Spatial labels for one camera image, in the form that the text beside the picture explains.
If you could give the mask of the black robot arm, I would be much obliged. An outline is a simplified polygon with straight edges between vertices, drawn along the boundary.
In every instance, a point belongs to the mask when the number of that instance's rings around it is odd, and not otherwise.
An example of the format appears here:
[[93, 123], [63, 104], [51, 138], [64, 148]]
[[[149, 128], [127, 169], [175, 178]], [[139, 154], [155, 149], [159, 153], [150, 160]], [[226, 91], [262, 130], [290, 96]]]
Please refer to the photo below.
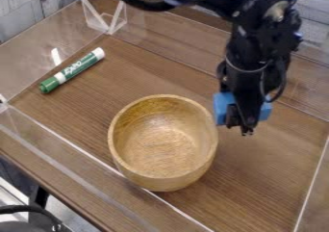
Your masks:
[[167, 12], [197, 5], [232, 23], [225, 58], [217, 67], [220, 93], [214, 95], [214, 121], [240, 127], [250, 135], [265, 108], [286, 87], [292, 53], [303, 42], [303, 20], [295, 8], [297, 0], [122, 0], [131, 7]]

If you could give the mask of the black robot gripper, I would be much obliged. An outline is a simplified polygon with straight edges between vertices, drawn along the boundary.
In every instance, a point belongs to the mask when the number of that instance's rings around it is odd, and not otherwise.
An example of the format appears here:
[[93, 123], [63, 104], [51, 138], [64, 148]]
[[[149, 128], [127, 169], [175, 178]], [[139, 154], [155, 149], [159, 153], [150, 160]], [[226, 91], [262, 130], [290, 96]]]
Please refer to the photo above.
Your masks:
[[281, 54], [277, 49], [266, 50], [254, 37], [234, 34], [229, 39], [225, 59], [217, 67], [220, 91], [233, 92], [238, 97], [226, 107], [225, 125], [241, 125], [244, 136], [252, 136], [260, 121], [262, 104], [273, 90], [282, 94], [286, 84], [286, 70], [290, 52]]

